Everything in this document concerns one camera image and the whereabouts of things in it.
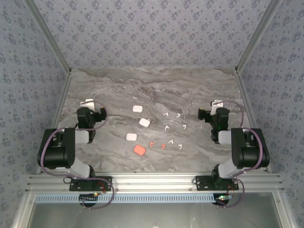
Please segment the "orange earbud charging case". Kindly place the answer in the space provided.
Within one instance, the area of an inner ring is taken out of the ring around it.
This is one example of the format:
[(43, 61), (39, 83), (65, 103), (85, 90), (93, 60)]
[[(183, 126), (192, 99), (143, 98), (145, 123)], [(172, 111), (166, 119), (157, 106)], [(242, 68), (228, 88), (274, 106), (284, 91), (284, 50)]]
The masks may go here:
[(146, 153), (146, 149), (140, 145), (136, 145), (133, 151), (140, 156), (143, 156)]

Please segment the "small black controller board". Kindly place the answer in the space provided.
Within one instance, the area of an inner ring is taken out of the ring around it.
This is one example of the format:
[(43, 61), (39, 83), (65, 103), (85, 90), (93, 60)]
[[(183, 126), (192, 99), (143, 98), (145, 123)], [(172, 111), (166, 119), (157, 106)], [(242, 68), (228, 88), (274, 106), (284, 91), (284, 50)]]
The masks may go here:
[(80, 194), (78, 201), (85, 208), (93, 207), (98, 201), (98, 193)]
[(220, 194), (220, 193), (215, 193), (214, 195), (214, 204), (217, 206), (226, 206), (229, 201), (232, 199), (232, 195), (229, 194)]

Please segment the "wide aluminium mounting beam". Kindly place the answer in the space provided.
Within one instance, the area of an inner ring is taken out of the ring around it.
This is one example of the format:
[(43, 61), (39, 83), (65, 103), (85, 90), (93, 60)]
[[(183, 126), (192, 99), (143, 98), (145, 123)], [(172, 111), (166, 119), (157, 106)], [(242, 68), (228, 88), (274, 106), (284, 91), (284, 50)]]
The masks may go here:
[[(195, 176), (209, 175), (208, 172), (98, 172), (100, 176), (111, 176), (118, 193), (190, 193), (196, 192), (192, 182)], [(247, 172), (238, 176), (246, 192), (285, 191), (279, 174), (266, 171)], [(30, 175), (25, 191), (32, 193), (67, 193), (69, 185), (63, 177), (47, 174)]]

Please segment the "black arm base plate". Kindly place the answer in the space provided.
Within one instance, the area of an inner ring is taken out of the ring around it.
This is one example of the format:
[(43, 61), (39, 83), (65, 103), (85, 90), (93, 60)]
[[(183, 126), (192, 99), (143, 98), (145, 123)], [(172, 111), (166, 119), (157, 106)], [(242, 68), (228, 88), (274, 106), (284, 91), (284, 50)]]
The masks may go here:
[(211, 176), (196, 176), (195, 185), (197, 191), (239, 190), (238, 184), (235, 184), (231, 179), (213, 178)]
[(69, 183), (70, 191), (94, 191), (94, 192), (107, 192), (111, 191), (112, 188), (109, 183), (104, 180), (100, 180), (100, 178), (107, 180), (112, 183), (111, 176), (100, 176), (97, 177), (98, 180), (77, 180), (72, 179)]

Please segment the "aluminium corner post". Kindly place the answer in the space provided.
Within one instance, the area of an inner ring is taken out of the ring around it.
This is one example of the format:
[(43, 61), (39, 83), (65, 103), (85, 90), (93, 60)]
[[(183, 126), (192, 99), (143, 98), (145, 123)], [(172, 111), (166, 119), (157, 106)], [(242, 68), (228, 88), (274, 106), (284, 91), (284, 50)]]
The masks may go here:
[(237, 65), (236, 65), (236, 73), (240, 75), (240, 73), (245, 68), (247, 62), (252, 56), (255, 48), (259, 44), (264, 32), (268, 28), (270, 22), (272, 21), (275, 13), (277, 12), (279, 6), (281, 5), (283, 0), (270, 0), (266, 9), (264, 10), (261, 18), (254, 29), (253, 34), (251, 35), (248, 44), (246, 45)]
[(65, 57), (60, 50), (54, 36), (52, 35), (50, 29), (48, 28), (43, 15), (40, 13), (37, 5), (35, 4), (34, 0), (23, 0), (25, 6), (27, 7), (29, 13), (31, 14), (34, 22), (38, 26), (40, 32), (42, 33), (45, 41), (47, 42), (48, 46), (50, 47), (51, 51), (55, 55), (58, 63), (64, 70), (64, 72), (69, 75), (70, 73), (70, 67), (65, 60)]

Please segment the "aluminium lower frame rail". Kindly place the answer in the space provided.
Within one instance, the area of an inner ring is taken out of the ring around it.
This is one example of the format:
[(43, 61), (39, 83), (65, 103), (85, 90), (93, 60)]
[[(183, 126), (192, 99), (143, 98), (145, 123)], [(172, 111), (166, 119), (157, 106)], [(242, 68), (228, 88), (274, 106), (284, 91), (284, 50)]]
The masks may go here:
[(27, 228), (35, 204), (35, 193), (25, 193), (14, 216), (12, 228)]
[(298, 228), (285, 192), (273, 192), (275, 206), (283, 228)]

